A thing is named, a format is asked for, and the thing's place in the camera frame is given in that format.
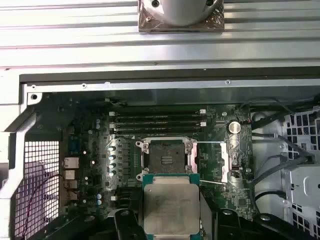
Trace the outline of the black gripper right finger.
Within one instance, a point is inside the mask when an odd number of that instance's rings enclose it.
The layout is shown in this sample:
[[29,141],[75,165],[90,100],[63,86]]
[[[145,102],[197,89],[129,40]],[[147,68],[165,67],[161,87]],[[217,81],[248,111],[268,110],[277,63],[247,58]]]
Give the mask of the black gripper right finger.
[[200,198],[200,220],[209,240],[310,240],[310,234],[269,213],[252,220],[219,208],[210,197]]

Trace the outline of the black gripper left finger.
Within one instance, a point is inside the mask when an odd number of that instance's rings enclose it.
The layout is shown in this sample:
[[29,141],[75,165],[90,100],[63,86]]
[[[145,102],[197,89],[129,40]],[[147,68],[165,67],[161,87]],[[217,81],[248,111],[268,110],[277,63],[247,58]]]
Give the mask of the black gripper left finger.
[[46,240],[143,240],[145,231],[130,209],[117,209],[104,220],[74,220]]

